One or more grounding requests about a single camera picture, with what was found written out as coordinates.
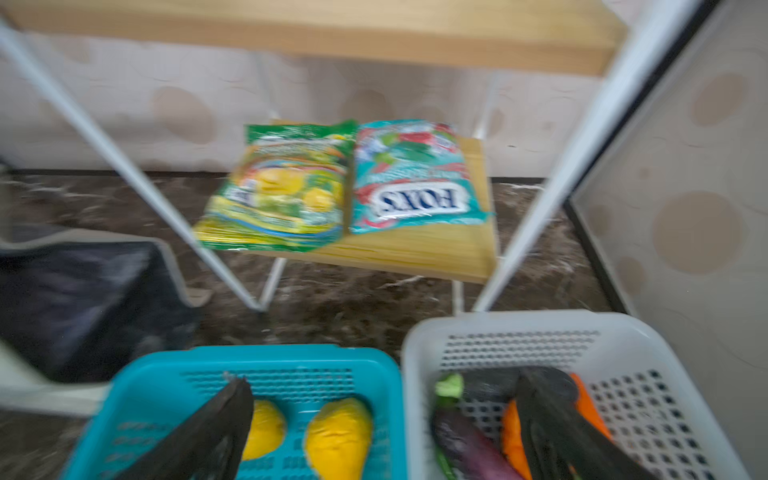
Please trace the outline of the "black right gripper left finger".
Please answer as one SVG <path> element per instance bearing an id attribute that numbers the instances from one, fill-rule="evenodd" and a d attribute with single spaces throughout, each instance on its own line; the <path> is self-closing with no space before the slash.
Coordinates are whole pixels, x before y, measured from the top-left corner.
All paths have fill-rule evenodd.
<path id="1" fill-rule="evenodd" d="M 250 384 L 233 378 L 119 479 L 234 479 L 250 431 Z"/>

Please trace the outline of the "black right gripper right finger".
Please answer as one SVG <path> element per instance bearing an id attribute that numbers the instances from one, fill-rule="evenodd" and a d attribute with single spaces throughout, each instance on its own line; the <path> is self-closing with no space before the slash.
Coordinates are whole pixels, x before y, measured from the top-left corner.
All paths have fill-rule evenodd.
<path id="1" fill-rule="evenodd" d="M 515 402 L 521 439 L 534 479 L 652 479 L 591 425 L 544 375 L 524 369 Z"/>

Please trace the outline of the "cream canvas grocery bag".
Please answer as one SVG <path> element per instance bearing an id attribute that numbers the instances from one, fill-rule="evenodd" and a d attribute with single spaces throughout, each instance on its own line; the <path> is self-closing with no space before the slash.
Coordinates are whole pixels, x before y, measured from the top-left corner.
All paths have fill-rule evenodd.
<path id="1" fill-rule="evenodd" d="M 211 296 L 186 284 L 157 238 L 2 228 L 2 408 L 95 414 L 131 361 L 190 345 Z"/>

